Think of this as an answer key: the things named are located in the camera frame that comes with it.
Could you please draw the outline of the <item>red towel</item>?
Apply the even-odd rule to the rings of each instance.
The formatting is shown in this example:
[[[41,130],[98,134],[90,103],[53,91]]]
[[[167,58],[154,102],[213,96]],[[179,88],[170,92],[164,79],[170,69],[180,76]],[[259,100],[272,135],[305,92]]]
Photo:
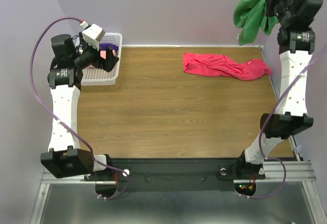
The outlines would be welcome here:
[[[183,71],[198,76],[229,77],[241,81],[252,81],[273,74],[262,59],[238,63],[226,55],[194,53],[183,54]]]

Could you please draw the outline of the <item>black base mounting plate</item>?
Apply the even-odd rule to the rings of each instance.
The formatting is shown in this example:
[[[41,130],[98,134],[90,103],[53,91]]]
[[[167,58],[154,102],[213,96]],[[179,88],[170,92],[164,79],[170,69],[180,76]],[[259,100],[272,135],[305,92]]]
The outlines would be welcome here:
[[[135,158],[113,159],[113,166],[129,170],[130,178],[121,172],[115,177],[89,176],[87,182],[95,182],[95,190],[104,196],[124,192],[169,191],[234,191],[234,182],[248,183],[263,180],[260,166],[239,169],[236,158]]]

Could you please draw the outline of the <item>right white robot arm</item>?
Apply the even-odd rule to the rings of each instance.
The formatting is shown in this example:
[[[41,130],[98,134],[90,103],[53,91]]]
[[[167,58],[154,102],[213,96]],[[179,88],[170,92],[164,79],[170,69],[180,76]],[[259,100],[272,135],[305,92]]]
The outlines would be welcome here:
[[[234,10],[234,25],[241,29],[240,45],[252,43],[259,31],[269,35],[275,25],[280,26],[277,43],[282,68],[278,102],[270,113],[262,115],[260,133],[235,165],[241,178],[263,175],[263,163],[275,146],[313,125],[306,107],[307,71],[316,42],[311,23],[323,1],[240,0]]]

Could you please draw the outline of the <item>green towel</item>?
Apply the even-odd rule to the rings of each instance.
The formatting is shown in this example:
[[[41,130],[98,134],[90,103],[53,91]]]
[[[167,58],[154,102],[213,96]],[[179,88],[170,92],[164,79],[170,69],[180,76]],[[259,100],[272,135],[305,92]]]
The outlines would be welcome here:
[[[265,35],[270,35],[278,23],[275,16],[266,15],[266,0],[240,0],[233,13],[233,23],[240,29],[238,35],[239,45],[253,43],[262,30]]]

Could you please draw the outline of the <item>white perforated plastic basket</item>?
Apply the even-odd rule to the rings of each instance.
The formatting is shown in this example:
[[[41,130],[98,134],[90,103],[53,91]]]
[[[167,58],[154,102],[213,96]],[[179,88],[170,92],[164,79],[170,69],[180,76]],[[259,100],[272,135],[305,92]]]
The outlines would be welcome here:
[[[112,86],[119,75],[123,37],[120,33],[105,33],[99,46],[101,57],[107,61],[103,68],[89,66],[83,70],[82,86]]]

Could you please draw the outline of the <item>pink towel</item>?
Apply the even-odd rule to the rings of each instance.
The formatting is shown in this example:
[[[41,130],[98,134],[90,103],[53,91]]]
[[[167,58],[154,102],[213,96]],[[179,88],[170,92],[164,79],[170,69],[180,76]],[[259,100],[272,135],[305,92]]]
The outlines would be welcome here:
[[[106,59],[106,51],[100,51],[100,56],[103,59]]]

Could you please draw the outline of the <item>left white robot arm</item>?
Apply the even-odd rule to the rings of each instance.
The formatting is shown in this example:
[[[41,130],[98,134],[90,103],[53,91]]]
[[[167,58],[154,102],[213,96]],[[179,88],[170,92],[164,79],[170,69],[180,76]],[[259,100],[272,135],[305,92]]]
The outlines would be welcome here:
[[[83,69],[92,65],[106,72],[119,61],[118,47],[90,46],[80,35],[80,46],[75,46],[69,34],[51,38],[54,58],[48,74],[55,115],[48,151],[40,156],[41,164],[56,178],[96,174],[102,180],[113,176],[111,158],[94,155],[80,148],[77,133],[77,106],[81,91]]]

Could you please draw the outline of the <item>rolled purple towel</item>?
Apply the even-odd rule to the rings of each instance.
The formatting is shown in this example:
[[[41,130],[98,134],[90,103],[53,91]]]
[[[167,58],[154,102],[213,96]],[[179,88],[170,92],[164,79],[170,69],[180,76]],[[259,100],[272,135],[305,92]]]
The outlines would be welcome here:
[[[113,50],[116,54],[119,53],[119,46],[112,43],[100,43],[99,47],[102,51],[106,51],[107,49]]]

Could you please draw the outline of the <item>aluminium frame rail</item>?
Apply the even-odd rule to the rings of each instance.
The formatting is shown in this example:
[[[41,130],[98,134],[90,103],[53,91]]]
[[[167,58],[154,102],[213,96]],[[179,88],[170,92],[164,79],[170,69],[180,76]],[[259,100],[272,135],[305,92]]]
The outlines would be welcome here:
[[[265,162],[263,164],[265,178],[256,177],[256,182],[281,182],[286,174],[286,182],[316,182],[317,177],[310,161],[287,161],[281,165],[278,162]],[[114,184],[115,178],[108,181],[94,180],[88,175],[79,175],[57,179],[50,172],[45,171],[41,178],[42,184]]]

